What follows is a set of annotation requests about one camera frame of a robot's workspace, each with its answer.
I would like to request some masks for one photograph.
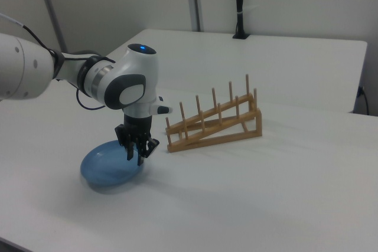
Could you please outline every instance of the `robotic arm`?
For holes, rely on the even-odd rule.
[[[72,55],[46,49],[32,42],[0,34],[0,101],[39,96],[53,79],[65,80],[110,109],[122,109],[124,123],[115,128],[120,145],[138,165],[159,142],[151,138],[152,115],[171,113],[156,94],[156,51],[129,44],[117,62],[96,54]]]

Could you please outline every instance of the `black cable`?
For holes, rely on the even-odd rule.
[[[365,98],[365,103],[366,103],[366,114],[369,115],[369,104],[367,103],[367,97],[364,91],[362,91],[362,94],[364,95]]]
[[[42,47],[44,47],[45,49],[47,49],[47,50],[50,50],[48,47],[46,47],[46,45],[44,45],[44,43],[36,36],[36,34],[35,33],[33,33],[32,31],[31,31],[31,29],[29,29],[28,27],[26,27],[25,25],[23,25],[22,26],[25,30],[27,30],[28,32],[29,32],[29,34],[31,34],[32,35],[32,37],[33,38],[35,38],[35,40],[36,41],[38,41],[38,43],[42,46]]]
[[[65,57],[64,58],[65,60],[88,60],[89,59],[89,57],[82,57],[82,58],[67,58],[67,57]]]
[[[83,104],[81,103],[80,99],[79,99],[79,89],[76,90],[76,100],[77,100],[77,102],[79,103],[79,105],[80,105],[82,108],[86,109],[86,110],[97,110],[97,109],[103,109],[103,108],[105,107],[105,106],[100,106],[100,107],[95,107],[95,108],[91,109],[91,108],[86,107],[85,105],[83,105]]]

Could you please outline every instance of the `white table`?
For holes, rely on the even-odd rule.
[[[160,92],[195,114],[195,93]],[[0,237],[32,251],[376,251],[376,117],[258,95],[263,137],[168,153],[157,116],[161,145],[132,182],[107,190],[79,168],[115,139],[121,111],[81,109],[56,81],[35,100],[1,102]]]

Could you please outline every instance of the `wooden rack base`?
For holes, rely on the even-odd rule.
[[[249,79],[246,75],[246,89],[247,93],[235,98],[232,95],[232,83],[229,82],[230,89],[230,101],[220,104],[217,103],[215,97],[215,89],[212,89],[214,107],[212,109],[203,112],[200,107],[200,101],[198,96],[195,97],[197,101],[198,114],[188,119],[185,118],[183,103],[180,102],[181,116],[183,120],[174,125],[170,125],[168,118],[167,128],[165,129],[168,138],[168,151],[178,152],[181,150],[188,150],[194,148],[200,148],[205,146],[217,145],[221,143],[234,142],[237,140],[243,140],[248,138],[255,138],[262,136],[262,116],[261,111],[257,107],[257,91],[253,89],[253,95],[249,92]],[[239,113],[239,106],[242,103],[248,104],[248,111],[246,113]],[[236,115],[230,117],[222,117],[222,112],[231,108],[235,108]],[[205,119],[218,115],[218,119],[207,120]],[[246,122],[252,119],[256,120],[256,129],[248,130]],[[213,138],[207,138],[215,133],[219,133],[227,128],[241,124],[243,131],[240,133],[217,136]],[[178,134],[178,140],[172,142],[171,135]]]

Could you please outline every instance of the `black power cable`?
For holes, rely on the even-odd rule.
[[[76,100],[79,103],[79,105],[86,110],[98,110],[98,109],[103,109],[105,107],[105,106],[100,106],[100,107],[95,107],[91,109],[90,107],[86,107],[85,105],[83,105],[79,98],[79,89],[76,90]]]
[[[369,115],[369,103],[367,102],[366,93],[364,91],[364,87],[360,87],[357,91],[357,97],[364,96],[365,98],[365,104],[366,104],[366,115]]]

